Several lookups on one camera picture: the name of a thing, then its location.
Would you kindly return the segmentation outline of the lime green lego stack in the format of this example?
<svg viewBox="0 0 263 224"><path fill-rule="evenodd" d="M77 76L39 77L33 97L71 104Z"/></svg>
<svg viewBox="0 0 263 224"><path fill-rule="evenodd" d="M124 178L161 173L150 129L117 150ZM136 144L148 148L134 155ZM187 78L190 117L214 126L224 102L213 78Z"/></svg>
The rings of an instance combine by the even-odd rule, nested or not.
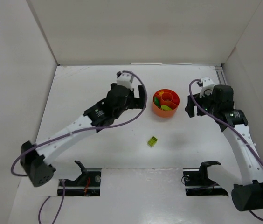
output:
<svg viewBox="0 0 263 224"><path fill-rule="evenodd" d="M172 109L169 107L169 106L167 106L167 105L162 105L161 107L161 110L164 110L164 111L171 111Z"/></svg>

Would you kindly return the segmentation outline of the orange divided round container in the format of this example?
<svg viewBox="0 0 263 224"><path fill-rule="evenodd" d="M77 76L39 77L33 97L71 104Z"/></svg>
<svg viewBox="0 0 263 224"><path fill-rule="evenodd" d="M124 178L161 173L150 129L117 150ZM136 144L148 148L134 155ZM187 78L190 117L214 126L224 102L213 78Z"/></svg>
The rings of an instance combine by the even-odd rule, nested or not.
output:
<svg viewBox="0 0 263 224"><path fill-rule="evenodd" d="M172 117L179 107L180 98L170 89L160 89L152 98L152 110L155 115L162 118Z"/></svg>

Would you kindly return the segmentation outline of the lime square lego brick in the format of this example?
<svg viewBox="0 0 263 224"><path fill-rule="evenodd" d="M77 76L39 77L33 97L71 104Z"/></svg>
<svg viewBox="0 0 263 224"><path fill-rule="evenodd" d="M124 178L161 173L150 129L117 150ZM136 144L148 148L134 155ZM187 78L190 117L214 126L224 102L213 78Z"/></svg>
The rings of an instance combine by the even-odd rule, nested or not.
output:
<svg viewBox="0 0 263 224"><path fill-rule="evenodd" d="M158 139L156 137L152 136L148 140L147 144L148 144L148 146L153 147L157 143L157 141L158 141Z"/></svg>

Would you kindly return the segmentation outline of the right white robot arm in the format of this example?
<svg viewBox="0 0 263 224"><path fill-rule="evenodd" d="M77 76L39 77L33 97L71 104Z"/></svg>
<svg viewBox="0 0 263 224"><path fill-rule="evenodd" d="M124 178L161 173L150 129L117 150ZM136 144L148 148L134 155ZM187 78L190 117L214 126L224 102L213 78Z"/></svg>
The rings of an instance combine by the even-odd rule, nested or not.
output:
<svg viewBox="0 0 263 224"><path fill-rule="evenodd" d="M210 179L226 190L239 211L263 209L263 162L249 133L247 118L234 108L231 86L196 79L198 94L188 96L185 111L189 117L208 115L219 125L237 161L241 178L224 169L217 161L200 166L203 179Z"/></svg>

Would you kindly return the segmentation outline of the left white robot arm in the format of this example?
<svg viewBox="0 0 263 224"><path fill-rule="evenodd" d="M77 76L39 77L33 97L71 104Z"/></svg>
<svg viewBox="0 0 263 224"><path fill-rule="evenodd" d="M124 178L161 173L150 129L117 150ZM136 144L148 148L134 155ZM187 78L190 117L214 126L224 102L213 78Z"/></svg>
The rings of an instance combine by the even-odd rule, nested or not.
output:
<svg viewBox="0 0 263 224"><path fill-rule="evenodd" d="M79 141L103 129L115 127L113 124L121 114L129 109L144 110L147 93L143 85L138 86L139 97L134 90L122 85L111 84L107 96L85 110L77 120L43 143L26 141L21 146L20 164L34 187L40 187L53 178L56 168L52 163L67 149Z"/></svg>

